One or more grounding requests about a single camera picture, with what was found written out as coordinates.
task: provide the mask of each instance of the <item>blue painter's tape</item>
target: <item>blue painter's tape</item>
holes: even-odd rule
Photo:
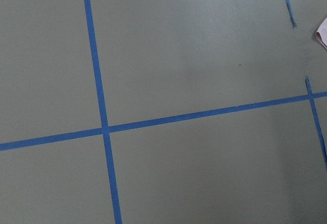
[[[83,130],[77,132],[63,133],[61,135],[55,135],[55,136],[46,136],[46,137],[34,138],[34,139],[23,140],[23,141],[2,143],[0,144],[0,151],[17,149],[17,148],[28,147],[28,146],[43,145],[47,143],[66,141],[66,140],[72,140],[72,139],[89,137],[89,136],[97,136],[101,134],[102,134],[102,129],[95,128],[95,129],[89,129],[89,130]]]
[[[152,120],[146,120],[146,121],[140,121],[134,123],[115,125],[115,126],[111,126],[109,128],[109,131],[118,132],[118,131],[124,131],[124,130],[136,129],[136,128],[143,128],[143,127],[149,127],[159,124],[174,123],[184,120],[204,118],[204,117],[215,116],[215,115],[226,114],[226,113],[235,113],[237,111],[242,111],[242,110],[250,110],[250,109],[257,109],[257,108],[273,106],[273,105],[293,103],[293,102],[298,102],[308,99],[309,99],[308,95],[302,95],[302,96],[295,96],[291,98],[264,101],[264,102],[246,104],[240,106],[232,106],[232,107],[215,109],[215,110],[200,111],[198,113],[190,113],[190,114],[184,114],[184,115],[178,115],[178,116],[172,116],[166,118],[158,118],[158,119],[152,119]]]
[[[327,92],[320,92],[320,93],[312,94],[312,96],[314,99],[327,97]]]
[[[292,25],[293,25],[293,27],[296,27],[297,24],[296,24],[295,19],[294,19],[294,15],[293,15],[293,11],[292,11],[290,0],[285,0],[285,2],[286,2],[286,6],[287,6],[287,9],[288,9],[288,12],[290,14]]]
[[[112,200],[112,205],[113,205],[113,214],[114,214],[115,223],[121,224],[122,216],[121,216],[121,210],[120,210],[120,204],[119,204],[116,175],[115,175],[114,164],[113,164],[110,134],[108,131],[109,123],[108,123],[108,118],[107,118],[106,104],[105,104],[105,99],[104,99],[102,78],[101,78],[101,72],[100,72],[100,64],[99,64],[99,57],[98,57],[98,50],[97,50],[96,34],[95,34],[94,24],[93,24],[91,1],[84,0],[84,6],[85,6],[85,15],[86,15],[86,22],[87,22],[87,29],[88,29],[88,37],[89,37],[90,48],[91,48],[91,56],[92,56],[92,62],[93,62],[94,77],[96,80],[98,104],[99,104],[100,117],[101,117],[101,125],[103,128],[103,141],[104,141],[104,147],[105,147],[105,153],[106,153],[107,169],[108,169],[110,191],[111,191],[111,200]]]
[[[306,77],[306,85],[307,85],[307,91],[308,91],[308,95],[309,95],[311,110],[312,110],[312,114],[313,114],[313,119],[315,120],[315,125],[316,125],[317,133],[319,136],[319,140],[320,140],[322,156],[323,156],[323,159],[325,162],[325,167],[327,170],[327,154],[326,154],[325,141],[323,139],[323,135],[322,135],[319,119],[318,119],[318,113],[317,113],[317,109],[316,109],[316,105],[315,105],[315,101],[314,101],[314,95],[312,94],[310,80],[308,77]]]

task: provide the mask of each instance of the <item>pink paper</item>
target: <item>pink paper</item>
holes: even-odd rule
[[[318,28],[316,38],[325,47],[325,49],[327,49],[327,18]]]

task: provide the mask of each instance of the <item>concrete floor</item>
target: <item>concrete floor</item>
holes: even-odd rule
[[[327,91],[327,0],[91,0],[110,125]],[[101,127],[83,0],[0,0],[0,143]],[[327,136],[327,98],[316,100]],[[111,134],[123,223],[323,224],[309,101]],[[0,222],[114,223],[101,136],[0,152]]]

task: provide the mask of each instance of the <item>tape line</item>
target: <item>tape line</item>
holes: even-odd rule
[[[296,27],[297,24],[296,24],[295,19],[294,19],[294,15],[293,15],[293,11],[292,11],[290,0],[285,0],[285,2],[286,2],[286,6],[287,6],[287,9],[288,9],[288,12],[290,14],[292,25],[293,25],[293,27]]]
[[[326,154],[325,141],[323,139],[323,135],[322,135],[319,119],[318,119],[318,113],[317,113],[317,109],[316,109],[316,105],[315,105],[315,101],[314,101],[314,95],[312,94],[310,80],[308,77],[306,77],[306,85],[307,85],[307,91],[308,91],[308,96],[309,96],[309,100],[310,100],[311,110],[312,110],[312,114],[313,114],[313,119],[315,120],[315,125],[316,125],[316,129],[317,129],[318,137],[320,140],[322,156],[325,161],[325,167],[327,170],[327,154]]]
[[[327,92],[316,93],[316,94],[313,94],[312,97],[314,99],[327,97]],[[166,123],[180,122],[180,121],[190,120],[190,119],[204,118],[204,117],[209,117],[209,116],[217,116],[220,114],[235,113],[235,112],[243,111],[243,110],[250,110],[250,109],[257,109],[257,108],[263,108],[263,107],[274,106],[274,105],[294,103],[294,102],[304,101],[304,100],[309,100],[309,96],[308,95],[295,96],[295,97],[291,97],[291,98],[264,101],[264,102],[259,102],[259,103],[246,104],[246,105],[240,105],[240,106],[232,106],[232,107],[220,108],[220,109],[215,109],[215,110],[200,111],[197,113],[177,115],[177,116],[166,117],[166,118],[158,118],[158,119],[145,120],[145,121],[134,122],[134,123],[114,125],[114,126],[110,126],[109,128],[104,128],[104,129],[95,128],[95,129],[89,129],[89,130],[83,130],[83,131],[77,131],[77,132],[71,132],[71,133],[64,133],[64,134],[55,135],[55,136],[47,136],[47,137],[40,137],[40,138],[34,138],[34,139],[28,139],[28,140],[22,140],[22,141],[2,143],[2,144],[0,144],[0,151],[21,148],[21,147],[27,147],[27,146],[34,146],[34,145],[42,145],[42,144],[47,144],[47,143],[52,143],[52,142],[60,142],[60,141],[64,141],[64,140],[78,139],[78,138],[88,137],[88,136],[101,135],[101,134],[103,134],[103,130],[113,133],[113,132],[155,126],[155,125],[166,124]]]
[[[180,122],[180,121],[184,121],[184,120],[216,116],[216,115],[221,115],[221,114],[226,114],[226,113],[235,113],[238,111],[257,109],[257,108],[268,107],[268,106],[273,106],[273,105],[293,103],[293,102],[298,102],[298,101],[303,101],[303,100],[308,100],[308,95],[295,96],[295,97],[291,97],[291,98],[264,101],[264,102],[259,102],[259,103],[246,104],[246,105],[232,106],[232,107],[226,107],[226,108],[215,109],[215,110],[200,111],[197,113],[190,113],[190,114],[184,114],[184,115],[178,115],[178,116],[172,116],[172,117],[166,117],[166,118],[158,118],[158,119],[146,120],[146,121],[135,122],[135,123],[115,125],[115,126],[111,126],[109,128],[109,131],[110,132],[118,132],[118,131],[124,131],[124,130],[142,128],[142,127],[149,127],[149,126],[154,126],[154,125],[159,125],[159,124],[174,123],[174,122]]]
[[[114,171],[110,134],[108,131],[109,123],[108,123],[107,112],[106,112],[106,104],[104,99],[104,92],[103,92],[103,85],[102,85],[102,78],[101,78],[100,64],[99,64],[99,57],[98,57],[98,50],[97,50],[96,34],[94,30],[90,0],[84,0],[84,6],[85,6],[86,21],[87,21],[88,38],[90,42],[91,56],[93,62],[94,77],[96,81],[96,88],[97,88],[97,95],[98,95],[101,126],[103,128],[103,141],[104,141],[104,148],[105,148],[107,168],[108,168],[113,214],[114,214],[115,223],[121,224],[122,216],[121,216],[121,210],[119,204],[116,175]]]
[[[62,133],[60,135],[55,135],[55,136],[46,136],[46,137],[39,137],[34,139],[22,140],[22,141],[2,143],[0,144],[0,151],[78,139],[78,138],[89,137],[89,136],[97,136],[101,134],[102,134],[101,128],[94,128],[94,129],[88,129],[88,130],[77,131],[77,132]]]

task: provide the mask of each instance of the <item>gray surface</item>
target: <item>gray surface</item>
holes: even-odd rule
[[[83,0],[0,0],[0,143],[100,127]]]
[[[292,0],[293,29],[284,0],[92,0],[111,124],[325,90],[326,3]]]
[[[101,136],[0,152],[0,223],[114,223]]]
[[[327,0],[91,0],[111,125],[327,91]],[[100,127],[83,0],[0,0],[0,143]],[[316,100],[327,135],[326,98]],[[112,134],[124,223],[325,223],[309,102]],[[0,222],[113,223],[101,137],[0,152]]]
[[[326,222],[309,102],[111,137],[124,223]]]

